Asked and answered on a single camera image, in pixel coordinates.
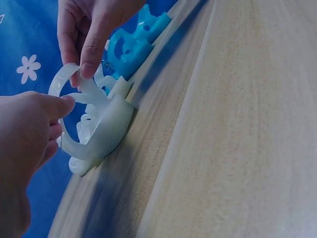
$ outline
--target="finger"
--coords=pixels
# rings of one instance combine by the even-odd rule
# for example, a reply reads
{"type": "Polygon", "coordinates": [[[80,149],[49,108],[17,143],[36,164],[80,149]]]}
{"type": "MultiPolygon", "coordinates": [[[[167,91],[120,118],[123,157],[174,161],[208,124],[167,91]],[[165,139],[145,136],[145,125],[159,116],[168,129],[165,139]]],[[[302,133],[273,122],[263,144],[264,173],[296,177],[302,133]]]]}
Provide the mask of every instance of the finger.
{"type": "Polygon", "coordinates": [[[114,29],[107,22],[109,20],[105,14],[93,15],[80,57],[80,73],[83,78],[92,78],[102,60],[106,41],[114,29]]]}
{"type": "Polygon", "coordinates": [[[46,111],[49,120],[64,118],[75,107],[75,100],[71,96],[55,97],[43,94],[43,98],[38,100],[41,107],[46,111]]]}
{"type": "Polygon", "coordinates": [[[49,140],[56,140],[62,134],[61,125],[59,123],[50,126],[50,138],[49,140]]]}
{"type": "Polygon", "coordinates": [[[58,8],[57,38],[63,64],[78,63],[75,48],[76,20],[66,7],[58,8]]]}
{"type": "Polygon", "coordinates": [[[50,126],[55,124],[58,124],[58,119],[54,119],[50,121],[50,126]]]}
{"type": "Polygon", "coordinates": [[[50,158],[54,156],[54,154],[58,150],[58,143],[56,140],[50,140],[48,143],[48,147],[46,149],[46,152],[44,154],[43,159],[41,160],[39,164],[39,168],[42,167],[50,158]]]}

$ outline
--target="plastic building toy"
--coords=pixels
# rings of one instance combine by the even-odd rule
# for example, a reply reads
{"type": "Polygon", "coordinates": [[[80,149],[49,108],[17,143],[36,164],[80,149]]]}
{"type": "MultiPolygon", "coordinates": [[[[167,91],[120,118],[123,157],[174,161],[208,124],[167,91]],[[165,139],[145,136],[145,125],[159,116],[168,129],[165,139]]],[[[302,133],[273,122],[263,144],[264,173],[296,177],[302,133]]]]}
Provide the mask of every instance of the plastic building toy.
{"type": "Polygon", "coordinates": [[[115,70],[114,78],[123,76],[128,79],[141,66],[145,59],[149,56],[153,46],[143,39],[136,40],[133,36],[123,29],[116,31],[109,41],[107,50],[108,62],[115,70]],[[123,39],[122,54],[118,57],[115,53],[119,40],[123,39]]]}
{"type": "Polygon", "coordinates": [[[151,15],[149,5],[146,4],[139,11],[139,19],[133,37],[139,41],[145,39],[152,44],[162,31],[169,25],[171,18],[164,12],[161,16],[151,15]]]}
{"type": "MultiPolygon", "coordinates": [[[[78,70],[79,66],[74,63],[64,65],[54,77],[49,94],[59,97],[65,83],[78,70]]],[[[76,102],[87,104],[85,114],[76,125],[79,143],[70,137],[63,119],[60,119],[63,133],[59,145],[72,156],[69,168],[79,175],[85,174],[95,159],[103,158],[118,146],[134,111],[134,107],[125,100],[130,85],[123,77],[118,80],[111,76],[99,77],[98,84],[99,87],[93,79],[81,78],[81,93],[69,94],[76,102]],[[103,86],[109,88],[108,96],[100,89],[103,86]]]]}

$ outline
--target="fingernail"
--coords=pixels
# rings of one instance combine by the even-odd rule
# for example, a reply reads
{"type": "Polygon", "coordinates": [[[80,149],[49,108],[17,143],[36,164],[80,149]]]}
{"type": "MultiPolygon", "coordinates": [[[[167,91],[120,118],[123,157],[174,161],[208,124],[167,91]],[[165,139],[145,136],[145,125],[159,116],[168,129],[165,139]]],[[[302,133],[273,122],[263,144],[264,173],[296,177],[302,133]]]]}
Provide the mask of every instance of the fingernail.
{"type": "Polygon", "coordinates": [[[61,97],[62,99],[66,100],[69,105],[73,106],[75,105],[75,99],[69,95],[65,95],[61,97]]]}
{"type": "Polygon", "coordinates": [[[85,79],[90,79],[94,75],[94,64],[90,62],[85,62],[80,68],[80,74],[85,79]]]}

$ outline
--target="hand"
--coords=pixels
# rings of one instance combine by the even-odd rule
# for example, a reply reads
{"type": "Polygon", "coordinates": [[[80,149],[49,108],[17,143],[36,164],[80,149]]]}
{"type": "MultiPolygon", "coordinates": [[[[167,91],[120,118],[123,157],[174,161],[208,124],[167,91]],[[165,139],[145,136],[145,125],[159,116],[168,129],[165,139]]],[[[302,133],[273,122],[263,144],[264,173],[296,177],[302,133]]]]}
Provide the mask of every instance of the hand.
{"type": "Polygon", "coordinates": [[[26,188],[58,149],[58,119],[74,99],[26,92],[0,97],[0,237],[20,237],[30,223],[26,188]]]}
{"type": "MultiPolygon", "coordinates": [[[[92,78],[112,31],[137,13],[146,0],[59,0],[57,37],[63,64],[79,64],[83,78],[92,78]]],[[[79,86],[71,78],[73,87],[79,86]]]]}

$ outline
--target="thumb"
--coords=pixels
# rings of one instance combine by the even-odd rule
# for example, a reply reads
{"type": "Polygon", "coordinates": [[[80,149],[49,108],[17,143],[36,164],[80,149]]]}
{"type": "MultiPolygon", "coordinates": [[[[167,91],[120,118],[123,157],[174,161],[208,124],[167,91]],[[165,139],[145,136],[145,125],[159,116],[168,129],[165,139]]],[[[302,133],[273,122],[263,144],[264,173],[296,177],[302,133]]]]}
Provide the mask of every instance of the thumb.
{"type": "Polygon", "coordinates": [[[113,28],[107,24],[105,15],[93,15],[80,58],[80,73],[83,78],[92,78],[102,60],[106,41],[113,28]]]}
{"type": "Polygon", "coordinates": [[[46,111],[49,120],[64,118],[75,107],[75,100],[71,96],[55,97],[44,95],[40,101],[41,107],[46,111]]]}

